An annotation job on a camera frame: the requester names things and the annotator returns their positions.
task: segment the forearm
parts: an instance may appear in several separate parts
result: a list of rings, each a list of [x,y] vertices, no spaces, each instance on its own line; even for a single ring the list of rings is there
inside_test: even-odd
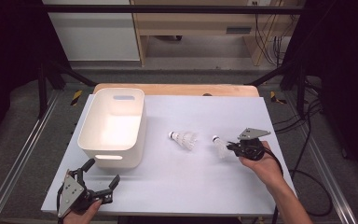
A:
[[[274,187],[268,187],[268,191],[274,198],[285,224],[312,223],[303,205],[286,182],[282,182]]]

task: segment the white cabinet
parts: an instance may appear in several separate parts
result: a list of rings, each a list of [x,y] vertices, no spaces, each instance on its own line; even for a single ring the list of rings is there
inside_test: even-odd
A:
[[[43,0],[44,4],[129,5],[128,0]],[[140,61],[130,13],[49,13],[68,60]]]

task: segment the white table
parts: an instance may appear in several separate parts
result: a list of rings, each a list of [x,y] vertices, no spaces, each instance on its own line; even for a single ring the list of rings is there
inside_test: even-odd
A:
[[[77,145],[80,128],[93,95],[85,105],[71,142],[42,205],[56,213],[57,190],[67,169],[81,167],[89,158]],[[113,177],[121,181],[113,203],[100,213],[112,216],[271,216],[275,202],[264,184],[234,154],[219,159],[213,135],[237,142],[245,128],[271,131],[260,140],[268,141],[282,164],[284,177],[293,183],[261,97],[157,96],[146,95],[147,130],[144,156],[134,169],[101,169],[96,165],[84,174],[89,189],[106,189]],[[199,135],[193,151],[169,139],[171,131]]]

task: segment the white plastic bin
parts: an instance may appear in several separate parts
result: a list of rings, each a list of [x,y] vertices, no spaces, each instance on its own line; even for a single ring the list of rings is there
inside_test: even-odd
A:
[[[133,168],[142,159],[145,131],[144,92],[106,88],[95,94],[77,143],[99,167]]]

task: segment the white shuttlecock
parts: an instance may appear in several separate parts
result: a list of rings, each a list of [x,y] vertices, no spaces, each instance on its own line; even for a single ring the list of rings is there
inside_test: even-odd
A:
[[[212,141],[217,149],[217,155],[219,156],[220,159],[223,159],[226,156],[228,156],[228,154],[230,153],[230,150],[228,150],[227,148],[228,142],[222,140],[217,135],[213,136]]]
[[[179,146],[185,147],[189,150],[194,148],[194,145],[197,141],[197,135],[192,132],[184,132],[184,133],[177,133],[177,132],[170,132],[169,137],[177,142]]]

